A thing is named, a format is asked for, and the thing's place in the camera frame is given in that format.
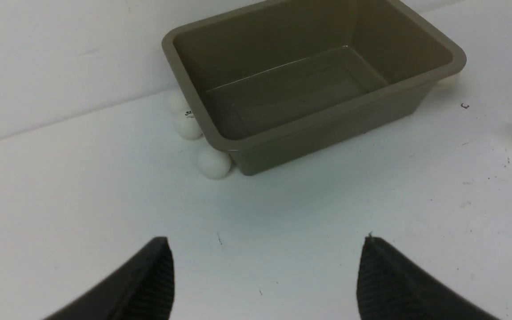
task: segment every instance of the white ping pong ball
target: white ping pong ball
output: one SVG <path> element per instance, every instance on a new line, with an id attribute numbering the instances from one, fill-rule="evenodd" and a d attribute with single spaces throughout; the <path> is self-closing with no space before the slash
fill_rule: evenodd
<path id="1" fill-rule="evenodd" d="M 187 100 L 185 100 L 185 96 L 179 89 L 173 89 L 167 93 L 167 104 L 169 111 L 171 111 L 173 115 L 177 115 L 189 109 Z"/>
<path id="2" fill-rule="evenodd" d="M 173 118 L 173 127 L 183 139 L 195 140 L 203 135 L 199 122 L 190 110 L 177 113 Z"/>
<path id="3" fill-rule="evenodd" d="M 219 180 L 226 177 L 230 171 L 232 159 L 229 154 L 207 147 L 199 154 L 197 165 L 205 177 Z"/>

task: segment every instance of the plastic bin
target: plastic bin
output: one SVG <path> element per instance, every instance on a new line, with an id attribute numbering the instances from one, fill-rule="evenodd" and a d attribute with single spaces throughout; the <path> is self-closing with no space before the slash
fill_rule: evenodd
<path id="1" fill-rule="evenodd" d="M 248 176 L 410 115 L 466 62 L 398 0 L 268 0 L 163 49 L 209 144 Z"/>

